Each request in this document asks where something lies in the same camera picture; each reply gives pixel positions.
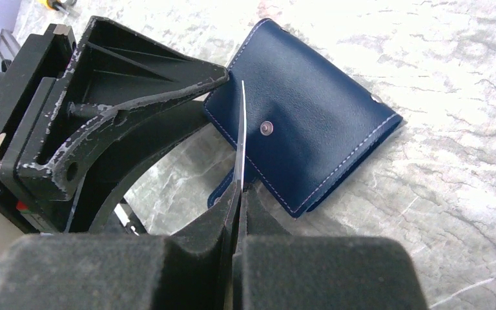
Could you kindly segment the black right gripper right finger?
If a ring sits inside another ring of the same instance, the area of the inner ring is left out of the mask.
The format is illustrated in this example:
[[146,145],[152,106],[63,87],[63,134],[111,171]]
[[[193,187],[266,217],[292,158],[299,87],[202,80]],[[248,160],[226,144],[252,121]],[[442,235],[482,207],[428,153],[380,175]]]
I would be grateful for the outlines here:
[[409,254],[375,236],[295,236],[242,197],[232,265],[234,309],[426,309]]

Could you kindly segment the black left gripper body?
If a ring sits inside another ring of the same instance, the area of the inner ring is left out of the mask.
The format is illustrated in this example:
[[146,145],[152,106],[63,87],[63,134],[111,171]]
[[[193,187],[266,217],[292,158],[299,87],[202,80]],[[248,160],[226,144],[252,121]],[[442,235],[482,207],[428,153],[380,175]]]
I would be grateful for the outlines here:
[[51,24],[44,34],[29,35],[5,72],[0,72],[0,215],[23,233],[51,232],[35,212],[36,203],[15,172],[41,104],[33,104],[37,88],[49,90],[66,68],[76,47],[72,29]]

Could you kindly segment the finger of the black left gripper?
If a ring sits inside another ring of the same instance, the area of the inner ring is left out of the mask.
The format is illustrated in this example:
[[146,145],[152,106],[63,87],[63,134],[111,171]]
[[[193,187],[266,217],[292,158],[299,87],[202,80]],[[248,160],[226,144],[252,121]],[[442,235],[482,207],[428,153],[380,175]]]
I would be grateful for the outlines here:
[[201,101],[188,101],[150,117],[96,160],[74,198],[68,233],[100,233],[132,185],[175,146],[208,124]]
[[96,160],[150,117],[222,86],[225,67],[93,16],[41,104],[15,175],[34,201],[67,202]]

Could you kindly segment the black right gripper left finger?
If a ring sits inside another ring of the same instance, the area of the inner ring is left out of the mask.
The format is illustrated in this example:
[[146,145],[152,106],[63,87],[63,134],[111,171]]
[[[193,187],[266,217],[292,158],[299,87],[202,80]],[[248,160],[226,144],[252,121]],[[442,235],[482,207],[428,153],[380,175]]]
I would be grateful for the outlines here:
[[0,261],[0,309],[232,309],[241,193],[171,236],[23,236]]

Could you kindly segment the silver VIP card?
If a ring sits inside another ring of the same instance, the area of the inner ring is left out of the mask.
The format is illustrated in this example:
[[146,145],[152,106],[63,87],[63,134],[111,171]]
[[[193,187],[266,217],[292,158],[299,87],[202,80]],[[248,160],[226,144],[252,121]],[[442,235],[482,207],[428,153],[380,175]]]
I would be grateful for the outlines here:
[[238,118],[238,137],[236,146],[236,160],[234,166],[234,180],[236,189],[243,191],[244,174],[245,174],[245,144],[247,139],[247,105],[245,95],[245,81],[241,80],[242,100],[239,107]]

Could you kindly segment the blue leather card holder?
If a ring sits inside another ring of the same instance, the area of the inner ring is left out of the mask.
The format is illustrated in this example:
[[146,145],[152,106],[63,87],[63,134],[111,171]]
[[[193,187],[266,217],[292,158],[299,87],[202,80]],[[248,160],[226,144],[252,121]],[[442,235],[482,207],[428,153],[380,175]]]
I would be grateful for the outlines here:
[[204,101],[231,144],[247,105],[245,182],[261,181],[293,218],[314,210],[402,116],[272,19],[260,20]]

